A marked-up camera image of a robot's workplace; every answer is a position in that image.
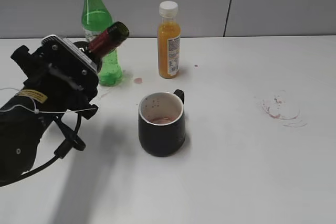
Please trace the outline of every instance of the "white bottle cap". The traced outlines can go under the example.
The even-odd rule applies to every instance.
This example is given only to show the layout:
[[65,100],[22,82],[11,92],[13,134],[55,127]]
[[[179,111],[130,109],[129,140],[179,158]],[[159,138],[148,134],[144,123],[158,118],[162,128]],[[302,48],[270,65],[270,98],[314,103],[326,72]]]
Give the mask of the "white bottle cap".
[[174,18],[179,11],[179,6],[174,1],[164,1],[160,4],[159,13],[164,18]]

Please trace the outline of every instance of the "mug handle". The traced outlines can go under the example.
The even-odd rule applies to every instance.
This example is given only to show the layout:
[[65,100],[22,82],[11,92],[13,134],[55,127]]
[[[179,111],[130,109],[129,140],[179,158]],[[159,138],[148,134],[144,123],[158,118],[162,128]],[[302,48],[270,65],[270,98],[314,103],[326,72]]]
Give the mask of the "mug handle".
[[174,94],[176,94],[182,101],[182,103],[184,103],[184,92],[181,89],[176,89]]

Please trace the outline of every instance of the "white wire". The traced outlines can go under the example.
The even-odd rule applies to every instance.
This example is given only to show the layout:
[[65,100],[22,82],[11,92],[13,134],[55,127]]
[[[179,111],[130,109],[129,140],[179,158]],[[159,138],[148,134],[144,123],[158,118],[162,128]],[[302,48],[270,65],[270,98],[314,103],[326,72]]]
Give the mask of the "white wire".
[[[16,90],[16,91],[19,91],[19,92],[21,91],[20,89],[16,89],[16,88],[2,88],[2,89],[0,89],[0,91],[7,90],[7,89],[10,89],[10,90]],[[31,97],[28,97],[28,98],[30,98],[31,101],[33,102],[33,105],[34,105],[34,111],[37,110],[37,108],[36,108],[36,103],[35,103],[34,99],[31,98]]]
[[[0,91],[2,90],[6,90],[6,89],[11,89],[11,90],[16,90],[16,91],[20,91],[20,89],[15,89],[15,88],[2,88],[0,89]],[[33,104],[34,104],[34,110],[30,109],[30,108],[27,108],[26,106],[23,106],[21,104],[16,104],[14,105],[13,107],[7,109],[7,110],[0,110],[0,112],[9,112],[13,109],[15,109],[16,107],[21,107],[21,108],[24,108],[30,112],[33,112],[35,114],[38,114],[38,113],[45,113],[45,114],[64,114],[64,113],[71,113],[71,112],[82,112],[82,111],[86,111],[86,110],[96,110],[96,108],[89,108],[89,109],[83,109],[83,110],[71,110],[71,111],[63,111],[63,112],[59,112],[59,111],[40,111],[39,109],[36,108],[36,103],[34,101],[33,98],[29,97],[32,101],[33,101]]]

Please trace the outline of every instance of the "gray wall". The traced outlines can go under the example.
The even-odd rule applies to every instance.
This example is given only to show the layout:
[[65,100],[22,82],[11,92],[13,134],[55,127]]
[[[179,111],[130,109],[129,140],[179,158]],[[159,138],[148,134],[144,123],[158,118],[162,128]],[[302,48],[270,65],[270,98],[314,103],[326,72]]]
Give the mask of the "gray wall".
[[[155,37],[165,0],[103,0],[132,37]],[[229,0],[174,0],[184,37],[222,36]],[[0,0],[0,38],[82,37],[83,0]],[[232,0],[225,36],[336,34],[335,0]]]
[[[165,0],[103,0],[132,37],[155,37],[159,3]],[[174,0],[184,37],[222,36],[229,0]],[[82,37],[83,0],[1,0],[0,38],[34,38],[48,34]]]
[[225,36],[336,34],[336,0],[232,0]]

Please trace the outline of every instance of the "yellow label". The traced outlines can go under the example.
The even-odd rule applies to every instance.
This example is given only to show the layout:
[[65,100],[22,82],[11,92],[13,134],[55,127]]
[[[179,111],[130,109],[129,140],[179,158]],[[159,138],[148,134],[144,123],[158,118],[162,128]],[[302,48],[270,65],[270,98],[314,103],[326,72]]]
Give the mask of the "yellow label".
[[33,98],[35,101],[38,101],[39,103],[44,103],[48,97],[45,94],[42,94],[41,92],[38,92],[33,89],[24,89],[18,92],[17,94],[19,97],[30,97]]

